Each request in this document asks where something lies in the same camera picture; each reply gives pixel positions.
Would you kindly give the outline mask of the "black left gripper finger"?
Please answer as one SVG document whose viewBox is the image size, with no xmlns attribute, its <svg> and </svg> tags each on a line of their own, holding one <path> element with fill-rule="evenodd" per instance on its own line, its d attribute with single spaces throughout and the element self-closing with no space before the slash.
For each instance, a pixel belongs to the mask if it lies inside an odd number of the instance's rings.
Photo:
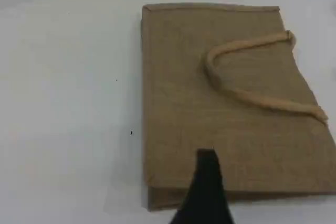
<svg viewBox="0 0 336 224">
<path fill-rule="evenodd" d="M 171 223 L 234 223 L 213 149 L 197 150 L 193 180 Z"/>
</svg>

